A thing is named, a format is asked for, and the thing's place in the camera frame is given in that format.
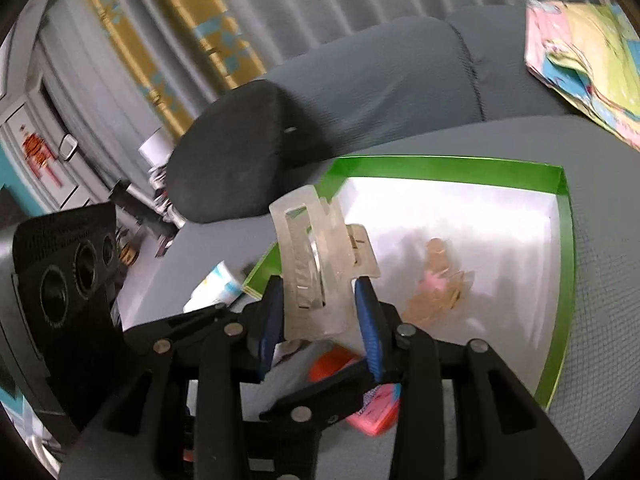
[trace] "red door decoration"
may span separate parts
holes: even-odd
[[[47,141],[35,132],[30,134],[25,124],[20,127],[20,132],[24,135],[24,141],[22,142],[24,158],[31,168],[31,171],[33,171],[33,174],[40,180],[42,178],[42,171],[46,171],[56,186],[62,187],[62,182],[60,182],[60,179],[49,165],[49,161],[56,160],[56,157],[49,146],[47,146]]]

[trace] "teal wall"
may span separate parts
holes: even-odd
[[[14,167],[6,158],[6,154],[0,148],[0,187],[9,188],[11,194],[18,201],[25,213],[30,216],[39,216],[43,214],[42,208],[38,205],[31,193],[24,186],[20,177],[15,174]]]

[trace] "screw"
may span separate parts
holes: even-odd
[[[306,406],[297,406],[293,410],[291,410],[291,418],[295,422],[307,422],[311,420],[311,416],[313,413]]]
[[[240,335],[242,330],[244,330],[244,327],[240,323],[229,323],[225,326],[225,334],[229,337]]]
[[[485,353],[489,349],[489,345],[482,339],[472,339],[469,343],[471,349],[479,354]]]
[[[398,325],[396,332],[402,337],[411,337],[415,334],[415,326],[410,323],[402,323],[402,325]]]
[[[171,341],[168,339],[158,339],[154,343],[154,352],[156,354],[166,354],[171,349]]]

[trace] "colorful blanket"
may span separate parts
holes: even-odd
[[[640,41],[619,6],[529,0],[525,61],[540,81],[640,151]]]

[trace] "black speaker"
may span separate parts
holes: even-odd
[[[105,203],[0,231],[0,356],[63,448],[126,370],[111,320],[116,215]]]

